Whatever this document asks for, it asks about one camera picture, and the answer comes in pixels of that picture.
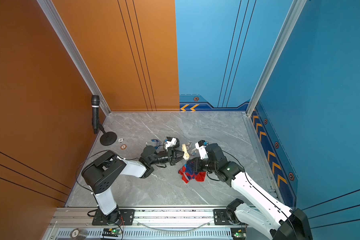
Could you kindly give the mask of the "red and blue cloth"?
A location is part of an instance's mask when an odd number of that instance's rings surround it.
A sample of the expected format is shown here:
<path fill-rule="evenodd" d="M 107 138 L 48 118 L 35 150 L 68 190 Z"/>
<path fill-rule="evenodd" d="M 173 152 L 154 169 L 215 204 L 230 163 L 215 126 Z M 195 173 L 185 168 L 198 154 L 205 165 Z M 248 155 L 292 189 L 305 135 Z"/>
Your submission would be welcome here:
<path fill-rule="evenodd" d="M 203 182 L 206 178 L 206 172 L 195 172 L 194 165 L 191 163 L 186 163 L 182 166 L 182 168 L 178 171 L 181 175 L 182 180 L 187 184 L 191 180 L 195 180 L 197 182 Z"/>

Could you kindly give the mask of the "beige band watch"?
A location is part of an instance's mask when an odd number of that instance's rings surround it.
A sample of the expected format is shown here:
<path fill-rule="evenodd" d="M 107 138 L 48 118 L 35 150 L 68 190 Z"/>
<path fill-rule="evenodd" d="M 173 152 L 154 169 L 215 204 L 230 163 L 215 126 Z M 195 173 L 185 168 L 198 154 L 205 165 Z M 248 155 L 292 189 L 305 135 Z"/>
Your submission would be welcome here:
<path fill-rule="evenodd" d="M 186 145 L 186 144 L 182 144 L 182 151 L 183 151 L 183 159 L 184 160 L 189 160 L 190 159 L 190 154 L 188 153 L 188 150 L 189 150 L 189 146 Z"/>

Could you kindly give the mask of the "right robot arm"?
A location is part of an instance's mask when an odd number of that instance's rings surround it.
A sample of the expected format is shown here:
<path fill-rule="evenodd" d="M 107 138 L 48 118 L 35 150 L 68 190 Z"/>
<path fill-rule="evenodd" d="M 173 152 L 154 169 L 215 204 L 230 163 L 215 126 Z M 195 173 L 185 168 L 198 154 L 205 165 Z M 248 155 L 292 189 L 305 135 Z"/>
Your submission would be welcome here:
<path fill-rule="evenodd" d="M 291 209 L 259 186 L 239 161 L 228 161 L 218 144 L 195 144 L 199 156 L 190 160 L 195 172 L 214 173 L 217 180 L 226 183 L 243 195 L 256 209 L 235 199 L 227 206 L 227 215 L 233 224 L 245 223 L 269 240 L 311 240 L 313 235 L 307 215 L 300 209 Z"/>

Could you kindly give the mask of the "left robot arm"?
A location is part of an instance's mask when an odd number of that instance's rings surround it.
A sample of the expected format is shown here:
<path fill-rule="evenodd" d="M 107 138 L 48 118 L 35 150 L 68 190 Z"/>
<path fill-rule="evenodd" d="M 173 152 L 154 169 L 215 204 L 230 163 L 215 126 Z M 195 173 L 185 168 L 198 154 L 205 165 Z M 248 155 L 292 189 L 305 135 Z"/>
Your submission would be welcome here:
<path fill-rule="evenodd" d="M 146 146 L 138 161 L 126 160 L 113 151 L 106 151 L 100 157 L 88 164 L 81 172 L 86 184 L 90 187 L 100 212 L 108 217 L 117 212 L 111 185 L 118 176 L 133 176 L 145 179 L 153 171 L 152 165 L 175 165 L 183 159 L 184 152 L 174 149 L 158 152 L 153 146 Z"/>

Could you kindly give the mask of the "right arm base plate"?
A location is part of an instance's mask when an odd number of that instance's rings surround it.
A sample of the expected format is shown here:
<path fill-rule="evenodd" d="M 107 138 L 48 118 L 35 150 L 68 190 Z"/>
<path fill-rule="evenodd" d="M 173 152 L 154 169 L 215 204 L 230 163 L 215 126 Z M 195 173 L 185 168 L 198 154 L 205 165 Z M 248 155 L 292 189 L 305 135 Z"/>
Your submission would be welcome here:
<path fill-rule="evenodd" d="M 227 209 L 214 209 L 214 223 L 217 226 L 237 225 L 239 223 L 235 213 Z"/>

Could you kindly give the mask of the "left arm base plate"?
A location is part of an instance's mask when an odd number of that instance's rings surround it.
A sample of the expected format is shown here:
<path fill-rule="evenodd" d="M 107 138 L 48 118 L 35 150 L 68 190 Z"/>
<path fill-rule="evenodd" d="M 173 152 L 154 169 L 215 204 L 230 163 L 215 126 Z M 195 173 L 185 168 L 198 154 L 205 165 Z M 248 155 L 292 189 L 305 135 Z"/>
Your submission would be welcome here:
<path fill-rule="evenodd" d="M 93 226 L 118 225 L 131 226 L 135 217 L 134 209 L 119 210 L 115 209 L 109 215 L 104 215 L 100 210 L 96 210 L 93 215 Z"/>

